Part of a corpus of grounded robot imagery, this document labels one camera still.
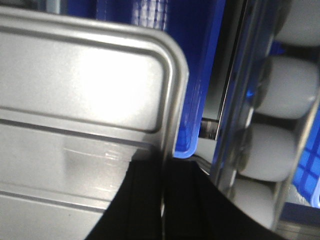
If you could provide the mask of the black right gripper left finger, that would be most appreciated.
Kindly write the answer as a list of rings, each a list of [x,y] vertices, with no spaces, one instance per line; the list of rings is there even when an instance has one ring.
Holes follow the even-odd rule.
[[[123,182],[88,240],[160,240],[162,238],[163,154],[136,154]]]

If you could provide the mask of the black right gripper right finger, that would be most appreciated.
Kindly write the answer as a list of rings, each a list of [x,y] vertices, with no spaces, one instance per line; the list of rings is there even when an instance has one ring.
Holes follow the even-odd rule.
[[[228,200],[194,160],[165,165],[166,240],[281,240]]]

